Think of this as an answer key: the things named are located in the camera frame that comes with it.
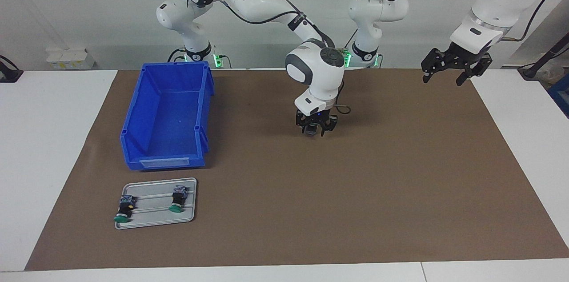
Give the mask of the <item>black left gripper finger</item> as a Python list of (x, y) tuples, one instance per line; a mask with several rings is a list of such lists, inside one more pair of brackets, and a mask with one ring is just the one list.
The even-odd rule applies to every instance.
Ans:
[(468, 79), (472, 77), (481, 77), (485, 73), (486, 69), (491, 65), (493, 59), (489, 53), (484, 53), (480, 59), (475, 63), (469, 64), (468, 62), (463, 63), (459, 66), (462, 69), (462, 73), (456, 79), (457, 86), (462, 86)]
[(443, 52), (437, 48), (431, 49), (421, 61), (421, 71), (423, 72), (423, 83), (428, 83), (435, 73), (442, 72), (452, 67), (449, 62), (453, 63), (454, 54), (451, 52)]

